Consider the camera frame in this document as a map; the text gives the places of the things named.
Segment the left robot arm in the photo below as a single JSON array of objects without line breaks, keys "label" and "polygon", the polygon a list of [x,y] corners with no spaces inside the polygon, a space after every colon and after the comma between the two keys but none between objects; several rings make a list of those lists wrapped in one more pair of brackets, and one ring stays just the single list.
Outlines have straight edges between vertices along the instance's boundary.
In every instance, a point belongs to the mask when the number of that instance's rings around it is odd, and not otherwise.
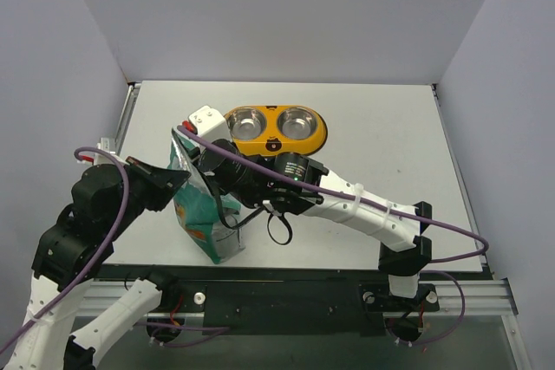
[{"label": "left robot arm", "polygon": [[71,204],[39,240],[23,325],[1,348],[13,351],[8,369],[95,369],[143,315],[178,301],[176,278],[152,267],[88,326],[72,329],[114,241],[144,211],[163,211],[191,176],[132,157],[107,159],[84,171]]}]

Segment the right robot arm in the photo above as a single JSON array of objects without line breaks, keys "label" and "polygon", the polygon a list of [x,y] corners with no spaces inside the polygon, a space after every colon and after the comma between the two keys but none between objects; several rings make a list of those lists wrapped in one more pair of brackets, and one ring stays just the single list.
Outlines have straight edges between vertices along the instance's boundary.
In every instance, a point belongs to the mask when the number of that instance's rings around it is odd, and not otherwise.
[{"label": "right robot arm", "polygon": [[204,149],[195,166],[217,196],[230,194],[274,217],[318,217],[373,237],[380,244],[378,269],[388,277],[389,302],[407,308],[418,299],[419,275],[432,257],[418,217],[430,212],[429,204],[396,204],[300,153],[245,156],[223,139]]}]

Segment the green pet food bag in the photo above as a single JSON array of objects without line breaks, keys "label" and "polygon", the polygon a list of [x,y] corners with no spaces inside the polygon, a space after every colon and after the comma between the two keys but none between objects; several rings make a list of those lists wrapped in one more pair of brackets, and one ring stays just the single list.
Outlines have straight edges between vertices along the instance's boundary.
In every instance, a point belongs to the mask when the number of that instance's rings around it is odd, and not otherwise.
[{"label": "green pet food bag", "polygon": [[212,263],[221,264],[244,249],[238,227],[240,204],[233,198],[222,198],[225,220],[222,223],[217,202],[193,165],[199,149],[175,128],[171,136],[169,168],[190,173],[189,179],[173,197],[178,223]]}]

